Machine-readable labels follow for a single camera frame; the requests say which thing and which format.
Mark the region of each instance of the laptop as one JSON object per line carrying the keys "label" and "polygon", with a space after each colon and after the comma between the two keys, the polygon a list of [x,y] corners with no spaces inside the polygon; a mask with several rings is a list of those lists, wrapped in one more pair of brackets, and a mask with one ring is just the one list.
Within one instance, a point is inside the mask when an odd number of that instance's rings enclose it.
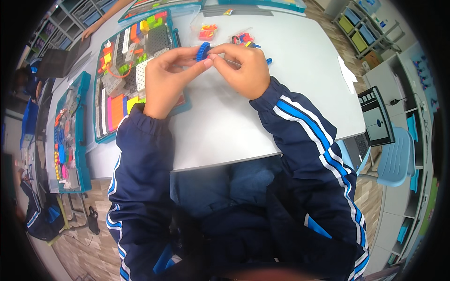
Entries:
{"label": "laptop", "polygon": [[39,78],[63,78],[70,73],[75,62],[89,48],[91,36],[83,41],[78,40],[70,51],[61,49],[48,49],[45,52],[36,77]]}
{"label": "laptop", "polygon": [[366,132],[344,139],[355,170],[359,169],[369,147],[395,142],[391,120],[377,86],[360,93],[358,99],[363,111]]}

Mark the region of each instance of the blue gear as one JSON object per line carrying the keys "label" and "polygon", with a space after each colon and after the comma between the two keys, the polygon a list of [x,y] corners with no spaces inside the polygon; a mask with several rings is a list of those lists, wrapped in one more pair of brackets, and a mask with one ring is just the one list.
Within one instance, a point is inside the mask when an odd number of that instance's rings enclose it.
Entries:
{"label": "blue gear", "polygon": [[208,51],[211,49],[211,45],[209,45],[208,42],[203,42],[203,44],[200,46],[200,49],[198,49],[197,53],[197,61],[202,61],[208,57]]}

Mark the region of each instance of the white table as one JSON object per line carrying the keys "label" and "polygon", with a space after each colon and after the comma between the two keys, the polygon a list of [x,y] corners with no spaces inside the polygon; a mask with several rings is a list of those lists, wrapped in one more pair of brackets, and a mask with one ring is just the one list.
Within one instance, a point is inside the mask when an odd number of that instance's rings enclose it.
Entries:
{"label": "white table", "polygon": [[[272,58],[270,74],[293,92],[306,95],[334,126],[337,139],[361,134],[364,119],[358,98],[350,92],[338,63],[338,52],[320,25],[298,13],[272,10],[274,16],[232,15],[202,19],[204,23],[219,26],[217,43],[226,42],[234,32],[253,27],[251,34],[262,46],[267,58]],[[85,71],[94,75],[100,44],[121,28],[114,20],[94,35],[90,49],[94,59]],[[189,42],[189,27],[174,19],[182,42]],[[59,99],[67,85],[61,85],[54,94]],[[186,88],[192,109],[172,117],[170,129],[175,140],[174,171],[235,163],[281,153],[272,135],[262,127],[257,112],[248,100],[228,86],[214,68],[209,69]],[[93,129],[88,127],[89,139]],[[88,147],[86,154],[92,178],[110,177],[119,155],[115,142]]]}

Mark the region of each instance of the jeans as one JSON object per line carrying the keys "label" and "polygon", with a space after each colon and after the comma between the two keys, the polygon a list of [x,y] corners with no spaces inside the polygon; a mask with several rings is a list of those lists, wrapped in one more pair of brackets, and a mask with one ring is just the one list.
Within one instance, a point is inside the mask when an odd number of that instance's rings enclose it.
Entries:
{"label": "jeans", "polygon": [[281,172],[279,155],[236,164],[171,173],[171,198],[194,218],[220,209],[266,205],[266,187]]}

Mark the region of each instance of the pink block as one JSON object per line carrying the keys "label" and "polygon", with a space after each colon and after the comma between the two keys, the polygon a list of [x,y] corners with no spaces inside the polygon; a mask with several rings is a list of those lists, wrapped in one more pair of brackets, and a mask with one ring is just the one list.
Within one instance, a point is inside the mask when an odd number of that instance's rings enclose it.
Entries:
{"label": "pink block", "polygon": [[110,132],[114,131],[113,118],[111,116],[111,97],[108,98],[108,128]]}

